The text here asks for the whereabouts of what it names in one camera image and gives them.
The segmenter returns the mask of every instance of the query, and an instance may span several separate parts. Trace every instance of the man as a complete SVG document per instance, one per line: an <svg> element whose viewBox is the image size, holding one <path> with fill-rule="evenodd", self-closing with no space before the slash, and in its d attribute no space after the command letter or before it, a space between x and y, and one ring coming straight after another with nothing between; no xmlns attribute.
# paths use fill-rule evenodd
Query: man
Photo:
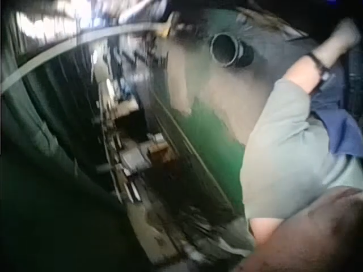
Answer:
<svg viewBox="0 0 363 272"><path fill-rule="evenodd" d="M354 131L354 121L330 106L310 111L313 90L359 40L356 26L343 20L329 39L275 83L249 137L240 175L246 218L258 246L284 220L332 188L363 189L363 171L354 156L355 146L362 146L361 134ZM342 114L344 121L336 128L335 116L339 119ZM347 133L360 142L344 145L344 137L351 137Z"/></svg>

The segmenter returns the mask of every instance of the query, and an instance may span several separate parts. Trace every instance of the sleeve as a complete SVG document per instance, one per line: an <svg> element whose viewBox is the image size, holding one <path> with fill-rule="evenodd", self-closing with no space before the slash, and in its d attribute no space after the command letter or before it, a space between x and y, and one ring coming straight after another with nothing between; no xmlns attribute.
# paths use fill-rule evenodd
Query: sleeve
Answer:
<svg viewBox="0 0 363 272"><path fill-rule="evenodd" d="M247 145L240 173L247 219L289 218L321 193L311 158L298 141Z"/></svg>
<svg viewBox="0 0 363 272"><path fill-rule="evenodd" d="M243 157L246 218L286 219L320 192L305 135L309 107L302 88L285 79L276 82Z"/></svg>
<svg viewBox="0 0 363 272"><path fill-rule="evenodd" d="M252 134L269 134L271 140L284 140L308 127L309 95L295 83L280 79L275 83Z"/></svg>

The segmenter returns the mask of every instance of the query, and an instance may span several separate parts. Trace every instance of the dark curtain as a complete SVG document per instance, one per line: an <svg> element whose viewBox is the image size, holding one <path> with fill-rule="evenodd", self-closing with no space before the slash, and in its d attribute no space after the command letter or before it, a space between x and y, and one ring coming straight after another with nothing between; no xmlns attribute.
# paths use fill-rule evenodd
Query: dark curtain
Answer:
<svg viewBox="0 0 363 272"><path fill-rule="evenodd" d="M1 81L18 67L6 38ZM16 271L150 271L109 177L95 171L105 158L87 52L49 61L1 97L1 240Z"/></svg>

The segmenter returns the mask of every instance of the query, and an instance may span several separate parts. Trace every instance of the metal cylinder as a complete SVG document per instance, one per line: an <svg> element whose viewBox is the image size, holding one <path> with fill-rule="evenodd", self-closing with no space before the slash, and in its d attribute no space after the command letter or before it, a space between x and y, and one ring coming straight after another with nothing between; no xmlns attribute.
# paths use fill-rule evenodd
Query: metal cylinder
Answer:
<svg viewBox="0 0 363 272"><path fill-rule="evenodd" d="M252 47L228 33L214 35L209 49L214 61L222 67L244 67L254 58Z"/></svg>

